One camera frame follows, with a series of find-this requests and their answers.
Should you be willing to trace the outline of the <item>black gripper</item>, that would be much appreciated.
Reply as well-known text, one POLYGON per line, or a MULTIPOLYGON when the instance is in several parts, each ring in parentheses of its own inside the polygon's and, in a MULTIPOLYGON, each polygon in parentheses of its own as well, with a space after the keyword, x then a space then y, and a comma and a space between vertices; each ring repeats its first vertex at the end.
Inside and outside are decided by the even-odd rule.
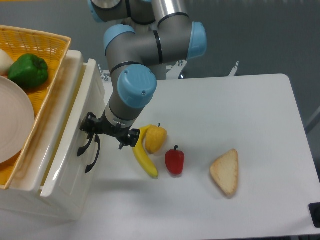
POLYGON ((119 141, 118 149, 123 147, 134 148, 139 140, 141 130, 130 129, 112 125, 105 117, 97 118, 92 112, 88 112, 80 124, 81 131, 87 133, 87 139, 92 139, 95 134, 108 135, 119 141))

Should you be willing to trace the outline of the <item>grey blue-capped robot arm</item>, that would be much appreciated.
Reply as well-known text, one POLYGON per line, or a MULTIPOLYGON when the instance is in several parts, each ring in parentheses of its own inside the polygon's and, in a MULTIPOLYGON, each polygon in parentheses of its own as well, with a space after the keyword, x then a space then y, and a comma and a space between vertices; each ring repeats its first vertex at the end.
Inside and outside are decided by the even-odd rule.
POLYGON ((131 19, 148 27, 139 33, 129 24, 117 24, 105 32, 113 92, 101 117, 90 112, 80 126, 91 142, 108 135, 121 147, 134 147, 140 131, 133 124, 157 87, 151 67, 203 56, 206 30, 190 20, 182 0, 90 0, 88 5, 97 21, 131 19))

